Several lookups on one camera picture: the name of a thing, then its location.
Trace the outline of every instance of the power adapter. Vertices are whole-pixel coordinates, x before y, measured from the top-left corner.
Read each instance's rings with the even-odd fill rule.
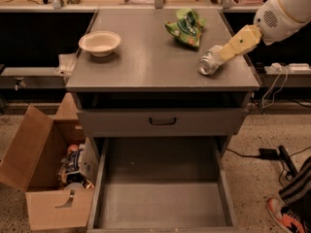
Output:
[[[275,149],[259,149],[260,159],[279,160],[280,156]]]

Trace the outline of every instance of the cabinet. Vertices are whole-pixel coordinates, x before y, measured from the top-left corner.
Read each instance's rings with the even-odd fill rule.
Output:
[[[233,232],[222,155],[259,80],[243,57],[207,78],[199,57],[230,34],[216,9],[198,50],[164,28],[176,9],[101,10],[92,30],[121,35],[108,57],[82,52],[67,84],[91,139],[103,139],[88,232]]]

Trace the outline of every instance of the person's leg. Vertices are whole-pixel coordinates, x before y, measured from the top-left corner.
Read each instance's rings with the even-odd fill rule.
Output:
[[[311,232],[311,157],[298,175],[279,191],[283,201],[270,198],[267,208],[285,232]]]

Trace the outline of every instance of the gray countertop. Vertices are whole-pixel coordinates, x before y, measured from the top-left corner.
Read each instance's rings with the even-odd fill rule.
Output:
[[[195,9],[207,24],[198,50],[179,43],[165,29],[177,9],[104,9],[91,29],[114,31],[121,44],[107,57],[82,51],[66,85],[71,92],[100,91],[249,91],[259,79],[242,56],[227,62],[212,77],[197,71],[199,58],[231,35],[217,9]]]

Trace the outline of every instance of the white bowl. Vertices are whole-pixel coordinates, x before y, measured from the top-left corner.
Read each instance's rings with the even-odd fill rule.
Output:
[[[79,47],[96,57],[103,57],[112,53],[120,42],[120,36],[114,32],[94,31],[80,39]]]

